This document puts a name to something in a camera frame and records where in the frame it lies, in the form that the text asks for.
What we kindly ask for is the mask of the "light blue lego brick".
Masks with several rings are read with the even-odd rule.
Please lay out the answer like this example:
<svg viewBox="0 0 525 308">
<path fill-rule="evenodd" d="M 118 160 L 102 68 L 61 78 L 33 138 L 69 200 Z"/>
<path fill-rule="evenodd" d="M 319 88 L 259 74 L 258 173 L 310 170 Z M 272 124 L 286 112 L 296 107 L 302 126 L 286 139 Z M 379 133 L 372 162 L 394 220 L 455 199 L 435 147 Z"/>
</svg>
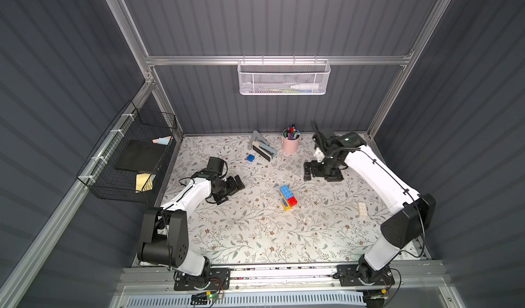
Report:
<svg viewBox="0 0 525 308">
<path fill-rule="evenodd" d="M 289 189 L 288 186 L 281 186 L 280 187 L 280 194 L 286 200 L 290 199 L 291 197 L 294 197 L 294 195 L 292 194 L 292 192 L 291 192 L 291 190 Z"/>
</svg>

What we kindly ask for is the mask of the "small red lego brick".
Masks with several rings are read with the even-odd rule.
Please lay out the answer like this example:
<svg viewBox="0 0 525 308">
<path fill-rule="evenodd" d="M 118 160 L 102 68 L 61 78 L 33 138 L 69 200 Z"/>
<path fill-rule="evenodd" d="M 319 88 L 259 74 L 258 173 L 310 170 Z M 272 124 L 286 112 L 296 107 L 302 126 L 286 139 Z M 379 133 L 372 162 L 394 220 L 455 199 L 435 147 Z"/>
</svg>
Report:
<svg viewBox="0 0 525 308">
<path fill-rule="evenodd" d="M 290 207 L 294 207 L 294 206 L 296 206 L 296 205 L 298 204 L 297 202 L 298 202 L 298 201 L 295 199 L 295 197 L 290 197 L 290 198 L 288 199 L 288 205 L 289 205 Z"/>
</svg>

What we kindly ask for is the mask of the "white lego plate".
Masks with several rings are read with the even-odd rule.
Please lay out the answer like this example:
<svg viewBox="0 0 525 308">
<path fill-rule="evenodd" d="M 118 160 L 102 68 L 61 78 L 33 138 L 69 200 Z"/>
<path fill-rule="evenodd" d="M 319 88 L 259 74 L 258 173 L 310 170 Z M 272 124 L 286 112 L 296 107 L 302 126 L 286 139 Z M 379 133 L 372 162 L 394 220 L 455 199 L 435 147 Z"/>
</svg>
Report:
<svg viewBox="0 0 525 308">
<path fill-rule="evenodd" d="M 359 202 L 358 203 L 358 209 L 359 209 L 359 215 L 360 216 L 369 216 L 368 215 L 368 208 L 365 202 Z"/>
</svg>

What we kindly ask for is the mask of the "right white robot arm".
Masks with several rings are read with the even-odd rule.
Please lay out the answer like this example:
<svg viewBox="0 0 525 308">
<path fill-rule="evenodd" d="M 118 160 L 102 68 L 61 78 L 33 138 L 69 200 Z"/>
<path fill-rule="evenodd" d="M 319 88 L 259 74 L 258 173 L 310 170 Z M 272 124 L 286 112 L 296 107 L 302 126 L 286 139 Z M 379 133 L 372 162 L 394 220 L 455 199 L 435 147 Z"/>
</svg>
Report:
<svg viewBox="0 0 525 308">
<path fill-rule="evenodd" d="M 312 123 L 312 128 L 316 159 L 304 163 L 304 179 L 341 182 L 344 168 L 351 168 L 379 194 L 392 214 L 381 224 L 379 238 L 351 272 L 362 284 L 372 286 L 388 273 L 389 264 L 406 245 L 426 237 L 436 200 L 430 194 L 421 195 L 400 179 L 359 134 L 337 136 L 331 130 L 321 130 L 317 122 Z"/>
</svg>

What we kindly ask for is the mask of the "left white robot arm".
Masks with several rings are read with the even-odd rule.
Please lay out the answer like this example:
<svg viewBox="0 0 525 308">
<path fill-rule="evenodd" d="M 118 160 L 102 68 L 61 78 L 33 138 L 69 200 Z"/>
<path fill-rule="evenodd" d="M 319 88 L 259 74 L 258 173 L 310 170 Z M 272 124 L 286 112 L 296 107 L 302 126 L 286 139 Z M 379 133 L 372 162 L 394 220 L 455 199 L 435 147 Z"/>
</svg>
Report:
<svg viewBox="0 0 525 308">
<path fill-rule="evenodd" d="M 225 160 L 210 157 L 207 166 L 186 178 L 184 189 L 172 200 L 144 213 L 137 259 L 164 265 L 192 277 L 209 273 L 210 262 L 189 248 L 188 218 L 204 201 L 220 205 L 245 188 L 239 176 L 227 176 Z"/>
</svg>

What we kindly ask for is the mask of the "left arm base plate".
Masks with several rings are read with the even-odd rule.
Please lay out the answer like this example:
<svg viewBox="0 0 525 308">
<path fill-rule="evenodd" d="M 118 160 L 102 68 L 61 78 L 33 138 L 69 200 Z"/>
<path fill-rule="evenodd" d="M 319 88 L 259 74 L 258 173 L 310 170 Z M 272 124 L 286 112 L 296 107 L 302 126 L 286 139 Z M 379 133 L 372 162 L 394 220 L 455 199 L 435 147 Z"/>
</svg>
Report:
<svg viewBox="0 0 525 308">
<path fill-rule="evenodd" d="M 208 268 L 200 276 L 175 272 L 174 291 L 219 291 L 228 290 L 231 270 L 229 268 Z"/>
</svg>

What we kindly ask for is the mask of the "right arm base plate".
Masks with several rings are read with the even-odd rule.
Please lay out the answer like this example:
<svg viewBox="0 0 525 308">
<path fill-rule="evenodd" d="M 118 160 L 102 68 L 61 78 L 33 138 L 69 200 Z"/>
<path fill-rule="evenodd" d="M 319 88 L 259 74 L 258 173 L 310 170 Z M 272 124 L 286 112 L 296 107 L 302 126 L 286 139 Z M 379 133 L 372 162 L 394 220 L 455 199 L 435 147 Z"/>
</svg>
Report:
<svg viewBox="0 0 525 308">
<path fill-rule="evenodd" d="M 345 286 L 384 286 L 390 288 L 395 279 L 389 266 L 375 271 L 361 264 L 340 264 L 336 267 L 333 279 L 339 280 Z"/>
</svg>

